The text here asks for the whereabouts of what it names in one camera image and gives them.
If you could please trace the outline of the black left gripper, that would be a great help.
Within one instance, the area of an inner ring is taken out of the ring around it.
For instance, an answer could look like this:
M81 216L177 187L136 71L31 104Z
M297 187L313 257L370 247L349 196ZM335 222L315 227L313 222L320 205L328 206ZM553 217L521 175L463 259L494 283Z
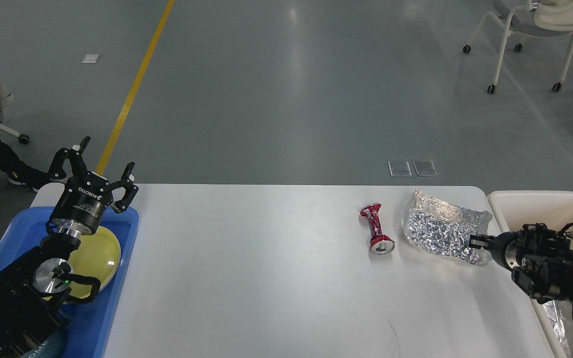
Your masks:
M86 136L79 145L57 150L48 170L50 182L65 183L64 192L55 205L48 223L84 235L97 232L108 206L114 213L127 211L139 190L132 175L136 165L134 162L126 165L118 181L109 183L102 176L91 175L83 159L83 152L90 140L91 137ZM70 177L67 177L63 168L65 161L71 166ZM119 188L123 189L123 195L119 200L115 200L113 192Z

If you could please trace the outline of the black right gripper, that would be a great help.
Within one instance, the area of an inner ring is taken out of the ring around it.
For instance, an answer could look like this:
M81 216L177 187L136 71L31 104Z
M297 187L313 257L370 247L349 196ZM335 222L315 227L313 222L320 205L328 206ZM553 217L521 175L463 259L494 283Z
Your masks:
M488 250L501 268L513 270L515 267L521 267L521 259L518 258L518 240L521 236L521 231L501 233L497 236L473 234L469 237L469 248Z

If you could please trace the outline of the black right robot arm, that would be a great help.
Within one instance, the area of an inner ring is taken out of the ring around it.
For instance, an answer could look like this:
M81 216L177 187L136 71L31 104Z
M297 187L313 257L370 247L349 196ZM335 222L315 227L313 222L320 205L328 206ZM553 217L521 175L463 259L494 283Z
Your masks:
M518 231L497 236L474 234L468 247L489 251L511 272L511 279L539 304L568 301L573 320L573 222L560 230L546 224L524 224Z

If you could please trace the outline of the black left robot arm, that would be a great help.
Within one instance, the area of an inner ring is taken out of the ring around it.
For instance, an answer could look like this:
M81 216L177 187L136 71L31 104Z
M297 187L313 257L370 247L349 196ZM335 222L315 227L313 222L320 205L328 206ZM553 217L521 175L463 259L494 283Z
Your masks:
M101 290L100 279L78 274L70 256L83 235L97 232L108 208L127 211L139 188L132 176L134 162L114 182L91 172L83 159L89 140L55 154L50 177L66 177L65 161L72 175L46 221L46 236L0 270L0 358L19 358L40 345L65 326L58 317L63 304L91 303Z

